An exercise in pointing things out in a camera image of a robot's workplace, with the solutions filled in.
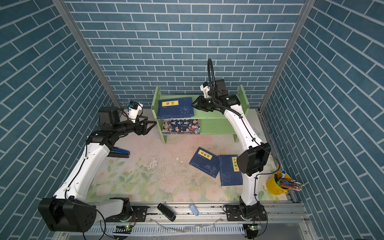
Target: light blue object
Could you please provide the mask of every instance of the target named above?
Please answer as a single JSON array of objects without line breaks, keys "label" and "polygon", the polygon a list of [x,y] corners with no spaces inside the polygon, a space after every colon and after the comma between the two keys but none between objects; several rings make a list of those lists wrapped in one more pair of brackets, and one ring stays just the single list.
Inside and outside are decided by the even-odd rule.
[{"label": "light blue object", "polygon": [[189,210],[191,210],[195,216],[199,215],[199,210],[194,204],[189,205]]}]

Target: chinese characters on yellow label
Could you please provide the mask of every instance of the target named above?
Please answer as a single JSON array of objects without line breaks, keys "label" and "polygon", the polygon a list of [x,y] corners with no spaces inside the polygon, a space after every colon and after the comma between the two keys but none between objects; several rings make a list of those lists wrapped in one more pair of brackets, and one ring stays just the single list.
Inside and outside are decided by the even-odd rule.
[{"label": "chinese characters on yellow label", "polygon": [[199,155],[201,155],[201,156],[203,156],[203,157],[205,157],[205,158],[207,158],[207,159],[209,159],[209,160],[212,159],[212,155],[211,155],[211,154],[208,154],[208,153],[206,153],[206,152],[204,152],[203,150],[200,150],[200,151],[199,151]]},{"label": "chinese characters on yellow label", "polygon": [[232,157],[232,163],[233,163],[233,170],[235,172],[239,172],[240,170],[239,170],[239,167],[237,165],[237,157]]},{"label": "chinese characters on yellow label", "polygon": [[175,105],[178,105],[179,104],[179,101],[176,100],[176,101],[168,101],[168,102],[162,102],[162,106],[163,107],[166,107],[166,106],[175,106]]}]

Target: green shelf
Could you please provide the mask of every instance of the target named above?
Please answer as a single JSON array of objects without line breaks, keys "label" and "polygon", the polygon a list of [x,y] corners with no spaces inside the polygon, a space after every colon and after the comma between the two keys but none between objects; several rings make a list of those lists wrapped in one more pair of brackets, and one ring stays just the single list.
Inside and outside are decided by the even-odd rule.
[{"label": "green shelf", "polygon": [[[162,95],[160,91],[160,87],[156,86],[155,94],[153,97],[151,110],[155,120],[157,121],[157,127],[160,132],[160,137],[163,143],[167,142],[168,134],[162,134],[161,127],[163,125],[163,121],[165,119],[157,119],[157,108],[159,106],[159,100],[167,100],[174,98],[192,98],[192,101],[195,101],[199,95]],[[245,91],[242,85],[238,88],[237,97],[239,98],[243,111],[245,115],[248,114],[249,111],[249,102],[247,96],[245,95]],[[204,112],[201,110],[197,110],[194,108],[195,116],[192,118],[183,118],[183,119],[199,119],[200,120],[200,134],[233,134],[235,142],[238,141],[235,130],[233,129],[231,123],[226,119],[226,117],[218,111],[214,112]]]}]

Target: yellow cup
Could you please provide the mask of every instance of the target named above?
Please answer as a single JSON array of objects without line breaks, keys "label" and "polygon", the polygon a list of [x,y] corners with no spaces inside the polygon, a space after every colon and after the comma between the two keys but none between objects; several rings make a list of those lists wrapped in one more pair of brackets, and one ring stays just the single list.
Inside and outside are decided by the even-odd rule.
[{"label": "yellow cup", "polygon": [[[275,182],[275,174],[277,174],[277,178],[281,177],[281,171],[274,173],[266,182],[266,188],[273,195],[287,194],[288,189],[280,188],[279,185]],[[285,174],[286,179],[291,179],[288,174]]]}]

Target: book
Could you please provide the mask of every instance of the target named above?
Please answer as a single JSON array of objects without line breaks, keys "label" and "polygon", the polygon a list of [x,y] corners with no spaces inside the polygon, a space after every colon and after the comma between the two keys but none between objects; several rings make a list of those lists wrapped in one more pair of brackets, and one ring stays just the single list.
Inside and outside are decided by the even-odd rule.
[{"label": "book", "polygon": [[237,155],[219,155],[221,186],[243,185],[243,177],[237,165]]},{"label": "book", "polygon": [[157,109],[157,119],[182,119],[195,116],[192,98],[177,98],[160,100]]},{"label": "book", "polygon": [[171,119],[165,120],[162,133],[170,134],[200,134],[200,120],[198,119]]},{"label": "book", "polygon": [[213,178],[216,178],[219,171],[218,157],[200,147],[197,149],[189,164]]}]

